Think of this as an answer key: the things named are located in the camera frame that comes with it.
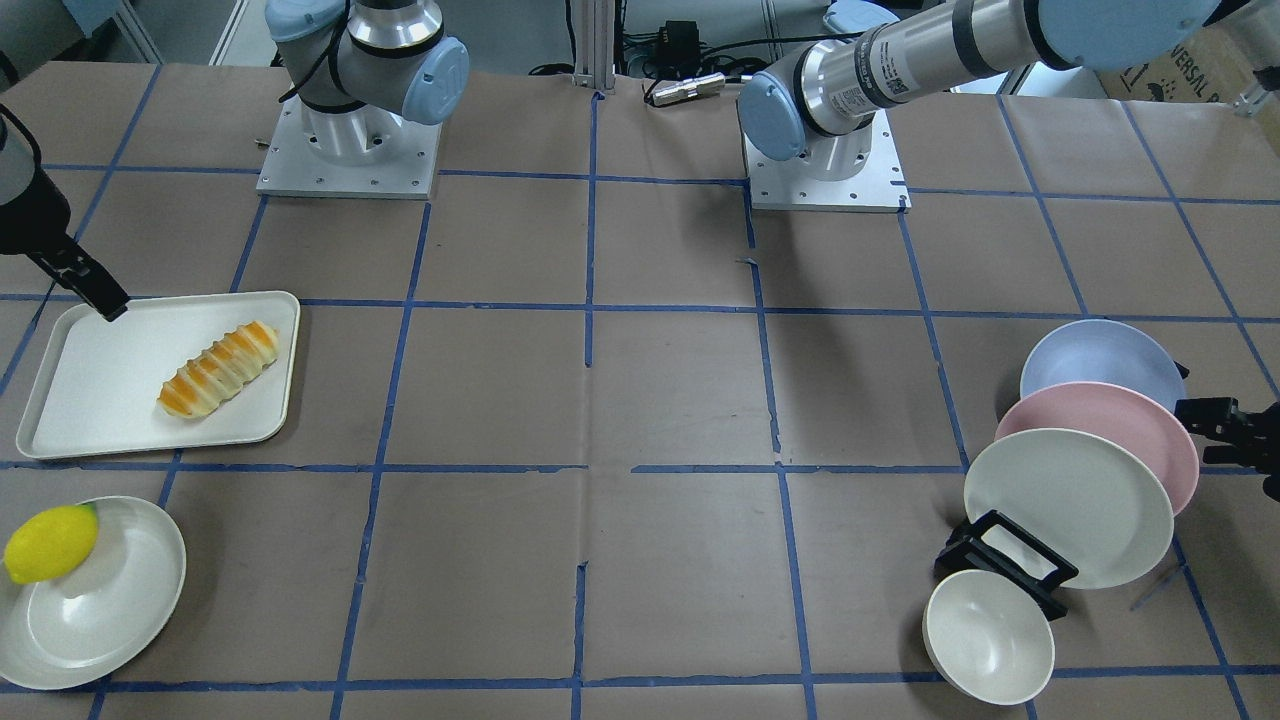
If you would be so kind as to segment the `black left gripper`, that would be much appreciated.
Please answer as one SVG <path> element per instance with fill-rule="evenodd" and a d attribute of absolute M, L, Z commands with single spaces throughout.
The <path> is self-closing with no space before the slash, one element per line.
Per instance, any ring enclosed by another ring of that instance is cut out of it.
<path fill-rule="evenodd" d="M 1193 436 L 1212 442 L 1203 448 L 1208 465 L 1251 468 L 1263 475 L 1262 489 L 1279 500 L 1279 404 L 1260 413 L 1244 413 L 1235 398 L 1183 398 L 1174 416 Z"/>

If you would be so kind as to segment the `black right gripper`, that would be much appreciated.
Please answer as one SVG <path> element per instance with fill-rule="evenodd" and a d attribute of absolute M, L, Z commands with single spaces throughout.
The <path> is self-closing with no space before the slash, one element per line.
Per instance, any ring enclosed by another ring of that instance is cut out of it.
<path fill-rule="evenodd" d="M 131 296 L 101 263 L 74 245 L 67 234 L 69 219 L 69 202 L 36 167 L 29 183 L 3 204 L 1 254 L 26 255 L 104 320 L 114 322 L 128 310 Z"/>

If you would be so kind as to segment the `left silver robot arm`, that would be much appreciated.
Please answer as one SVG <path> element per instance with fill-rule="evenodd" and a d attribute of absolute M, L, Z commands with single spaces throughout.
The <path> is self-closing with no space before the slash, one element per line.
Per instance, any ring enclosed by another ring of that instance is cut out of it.
<path fill-rule="evenodd" d="M 983 329 L 1053 319 L 1137 320 L 1171 337 L 1212 395 L 1277 398 L 1277 159 L 1222 101 L 964 97 L 1029 61 L 1170 53 L 1215 1 L 955 1 L 850 40 L 823 38 L 756 73 L 739 97 L 753 211 L 832 211 L 850 245 L 900 246 L 915 307 L 782 299 L 754 272 L 769 377 L 803 318 L 893 337 L 870 356 L 884 407 L 947 413 L 965 434 L 965 373 Z"/>

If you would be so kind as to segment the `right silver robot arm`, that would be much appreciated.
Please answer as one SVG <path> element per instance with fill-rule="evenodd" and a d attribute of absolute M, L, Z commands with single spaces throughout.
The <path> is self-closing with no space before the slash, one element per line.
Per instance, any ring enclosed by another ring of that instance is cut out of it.
<path fill-rule="evenodd" d="M 430 192 L 439 128 L 466 90 L 470 55 L 434 1 L 270 1 L 265 22 L 291 74 L 259 190 L 279 196 Z M 26 256 L 100 316 L 129 295 L 73 238 L 70 209 L 38 142 L 3 111 L 1 250 Z"/>

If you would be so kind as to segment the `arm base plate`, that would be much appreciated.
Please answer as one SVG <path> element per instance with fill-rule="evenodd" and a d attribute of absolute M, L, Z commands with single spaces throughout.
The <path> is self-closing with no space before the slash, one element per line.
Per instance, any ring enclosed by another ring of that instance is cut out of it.
<path fill-rule="evenodd" d="M 283 104 L 256 190 L 265 196 L 428 200 L 442 128 L 374 106 L 320 113 Z"/>
<path fill-rule="evenodd" d="M 756 210 L 899 213 L 913 206 L 886 110 L 851 135 L 810 138 L 805 152 L 787 161 L 767 158 L 748 137 L 742 151 Z"/>

